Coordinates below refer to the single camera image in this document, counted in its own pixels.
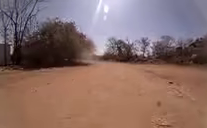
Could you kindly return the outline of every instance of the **tree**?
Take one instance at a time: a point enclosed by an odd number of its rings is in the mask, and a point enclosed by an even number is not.
[[[174,43],[175,40],[173,37],[162,36],[161,40],[153,42],[153,46],[151,47],[153,55],[158,59],[169,60],[175,53]]]
[[[150,41],[147,37],[141,38],[141,40],[137,40],[136,43],[139,46],[140,52],[142,52],[143,57],[146,57],[146,54],[148,52]]]
[[[106,44],[104,57],[116,61],[130,61],[136,54],[135,43],[112,37]]]
[[[2,3],[2,0],[0,0],[0,9],[2,10],[2,6],[4,3]],[[7,51],[8,48],[8,42],[9,41],[9,34],[10,34],[10,19],[7,18],[6,15],[4,15],[3,12],[0,11],[0,35],[3,38],[4,42],[4,65],[7,65],[7,61],[9,58],[7,58]]]
[[[22,45],[24,64],[51,67],[70,64],[93,54],[94,43],[79,32],[74,22],[49,19],[41,23]]]
[[[0,3],[0,13],[10,22],[13,40],[13,63],[20,64],[21,47],[27,35],[32,32],[36,16],[40,9],[38,5],[44,0],[3,0]]]

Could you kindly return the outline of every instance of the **vegetation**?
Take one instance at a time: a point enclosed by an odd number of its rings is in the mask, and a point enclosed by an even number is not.
[[[207,64],[207,34],[201,38],[186,40],[162,36],[155,42],[142,38],[132,43],[110,38],[103,59],[123,62],[161,60],[177,64]]]
[[[22,61],[22,43],[36,27],[39,5],[45,0],[0,0],[0,33],[5,43],[13,42],[14,64]]]
[[[71,63],[94,52],[94,43],[74,22],[49,19],[22,45],[26,66],[49,67]]]

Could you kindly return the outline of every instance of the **sky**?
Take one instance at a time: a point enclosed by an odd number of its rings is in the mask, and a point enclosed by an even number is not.
[[[207,32],[207,0],[48,0],[39,21],[75,21],[102,53],[109,37],[130,40],[175,38]]]

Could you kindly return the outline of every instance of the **bare tree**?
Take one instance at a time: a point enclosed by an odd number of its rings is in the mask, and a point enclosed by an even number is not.
[[[0,9],[2,9],[2,6],[3,6],[2,0],[0,0]],[[6,66],[8,64],[7,61],[9,59],[7,58],[7,51],[9,50],[7,49],[8,48],[7,46],[8,46],[9,34],[10,34],[10,20],[1,11],[0,11],[0,34],[4,42],[4,65]]]
[[[9,20],[13,37],[14,64],[20,64],[22,59],[21,46],[32,30],[36,16],[40,12],[39,4],[44,0],[3,0],[0,3],[0,14]]]
[[[137,40],[136,43],[139,45],[140,52],[142,52],[143,57],[145,57],[150,46],[149,39],[147,37],[143,37],[141,40]]]

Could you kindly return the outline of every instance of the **dirt road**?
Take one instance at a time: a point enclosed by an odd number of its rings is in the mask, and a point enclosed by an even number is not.
[[[207,128],[207,69],[98,63],[0,74],[0,128]]]

